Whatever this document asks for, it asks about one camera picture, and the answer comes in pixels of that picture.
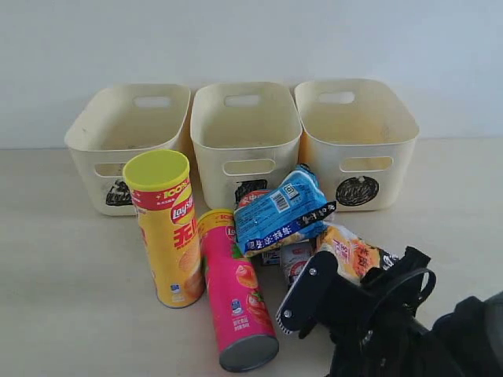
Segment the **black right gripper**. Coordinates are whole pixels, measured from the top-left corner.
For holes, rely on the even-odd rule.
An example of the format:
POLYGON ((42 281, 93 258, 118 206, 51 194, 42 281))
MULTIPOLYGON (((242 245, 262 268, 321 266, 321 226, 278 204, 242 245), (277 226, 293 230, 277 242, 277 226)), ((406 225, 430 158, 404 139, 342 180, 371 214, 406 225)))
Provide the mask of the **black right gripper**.
POLYGON ((338 274, 332 253, 319 251, 288 289, 277 324, 286 335, 327 328, 331 376, 450 376, 451 356, 416 319, 436 284, 429 262, 407 247, 392 267, 372 268, 356 285, 338 274))

